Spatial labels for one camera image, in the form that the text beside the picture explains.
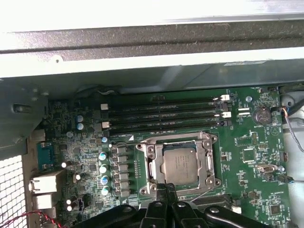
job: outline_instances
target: label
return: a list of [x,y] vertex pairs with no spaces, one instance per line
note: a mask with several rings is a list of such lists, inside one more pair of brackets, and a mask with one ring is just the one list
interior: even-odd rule
[[236,62],[236,63],[226,63],[224,66],[254,65],[254,64],[263,64],[265,62],[266,61]]

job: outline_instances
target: green circuit board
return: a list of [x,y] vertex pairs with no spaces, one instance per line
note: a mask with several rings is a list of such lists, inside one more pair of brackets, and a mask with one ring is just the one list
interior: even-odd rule
[[[211,196],[225,195],[233,200],[229,207],[240,208],[242,215],[274,227],[287,227],[288,186],[276,180],[277,175],[286,174],[282,167],[288,160],[279,107],[278,90],[267,86],[108,95],[80,99],[73,104],[50,102],[49,117],[43,122],[45,143],[54,151],[54,164],[48,167],[55,169],[62,162],[72,162],[66,168],[67,183],[57,207],[62,221],[70,225],[119,204],[138,206],[153,200],[140,194],[149,177],[145,155],[136,146],[154,136],[204,132],[217,137],[212,153],[214,175],[221,181],[220,186],[203,196],[205,204],[213,203]],[[127,195],[115,185],[114,174],[120,173],[114,169],[117,144],[126,147],[122,154],[126,161],[120,164],[128,167]],[[106,154],[102,161],[101,152]],[[259,164],[271,164],[274,171],[266,177],[257,169]],[[84,177],[76,181],[76,173]],[[107,195],[102,194],[103,176],[109,178]],[[176,189],[193,186],[195,182],[177,185]],[[82,210],[67,211],[65,200],[83,194],[89,195],[89,205]],[[198,195],[190,193],[179,198],[190,200]]]

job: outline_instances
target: motherboard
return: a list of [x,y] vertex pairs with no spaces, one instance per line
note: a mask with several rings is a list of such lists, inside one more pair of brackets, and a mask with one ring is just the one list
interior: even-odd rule
[[100,95],[49,103],[41,172],[64,169],[59,219],[136,208],[173,183],[198,209],[219,205],[285,228],[290,219],[280,95],[244,87]]

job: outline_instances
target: ventilation grille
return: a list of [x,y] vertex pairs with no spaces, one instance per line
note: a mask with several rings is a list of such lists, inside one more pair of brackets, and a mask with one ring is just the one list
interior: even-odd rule
[[[0,161],[0,224],[20,216],[25,211],[23,170],[20,155]],[[19,218],[6,227],[26,228],[27,218]]]

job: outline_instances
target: wire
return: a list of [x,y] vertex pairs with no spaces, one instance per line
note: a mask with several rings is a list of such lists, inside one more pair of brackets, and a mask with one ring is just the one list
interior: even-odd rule
[[304,153],[304,149],[303,149],[303,147],[301,146],[299,140],[297,139],[297,137],[296,137],[296,135],[295,135],[295,132],[293,131],[293,129],[292,129],[292,127],[291,127],[290,121],[289,121],[289,119],[288,119],[288,113],[287,113],[287,111],[286,111],[286,108],[283,108],[283,111],[284,111],[284,113],[285,113],[285,120],[286,120],[286,123],[287,123],[287,127],[288,127],[288,129],[289,129],[289,132],[290,132],[292,138],[294,139],[295,143],[297,144],[299,150],[300,150],[301,152]]
[[3,225],[0,226],[0,228],[8,226],[9,224],[11,224],[12,222],[14,222],[15,220],[17,220],[21,217],[29,216],[29,215],[32,215],[32,214],[38,214],[41,217],[43,217],[45,220],[48,220],[48,221],[52,222],[54,225],[57,225],[59,228],[65,228],[65,226],[62,226],[60,223],[56,222],[53,218],[51,218],[49,215],[45,214],[41,210],[34,210],[34,211],[25,212],[25,213],[23,213],[19,216],[16,216],[16,217],[6,221]]
[[295,92],[295,91],[303,91],[304,85],[303,85],[303,83],[302,84],[293,83],[293,84],[282,86],[282,87],[280,87],[279,90],[280,90],[281,94],[286,94],[286,93]]
[[106,92],[101,92],[101,91],[99,91],[99,90],[97,90],[97,92],[99,92],[101,95],[109,95],[109,94],[114,94],[115,93],[115,91],[114,90],[108,90],[108,91],[106,91]]
[[206,191],[206,192],[204,192],[204,193],[200,194],[198,197],[195,197],[195,198],[194,198],[194,199],[192,199],[190,202],[193,202],[193,201],[197,200],[198,198],[202,197],[203,195],[205,195],[206,193],[210,192],[210,191],[211,191],[211,190],[213,190],[213,189],[214,189],[214,188],[209,189],[208,191]]

